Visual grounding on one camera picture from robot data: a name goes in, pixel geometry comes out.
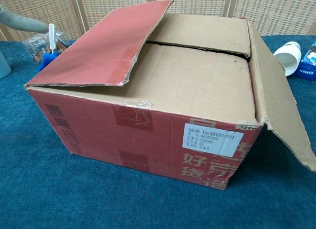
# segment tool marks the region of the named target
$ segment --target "corrugated cardboard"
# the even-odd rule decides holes
[[[114,10],[26,84],[67,149],[223,190],[266,124],[315,171],[284,71],[251,24],[164,15],[170,3]]]

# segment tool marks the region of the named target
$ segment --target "white label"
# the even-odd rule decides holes
[[[182,147],[232,157],[242,137],[243,133],[186,123]]]

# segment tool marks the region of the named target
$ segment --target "blue carpet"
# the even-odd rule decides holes
[[[264,37],[272,52],[316,36]],[[315,229],[316,173],[266,129],[225,191],[71,155],[23,89],[37,73],[18,42],[0,42],[0,228]],[[316,86],[288,79],[316,150]]]

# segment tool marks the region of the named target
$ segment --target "blue package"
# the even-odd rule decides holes
[[[302,58],[294,75],[310,81],[316,79],[316,40],[313,42],[306,55]]]

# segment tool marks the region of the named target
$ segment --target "white plastic stick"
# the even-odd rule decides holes
[[[55,25],[53,23],[49,24],[49,48],[54,51],[56,48],[56,40],[55,40]]]

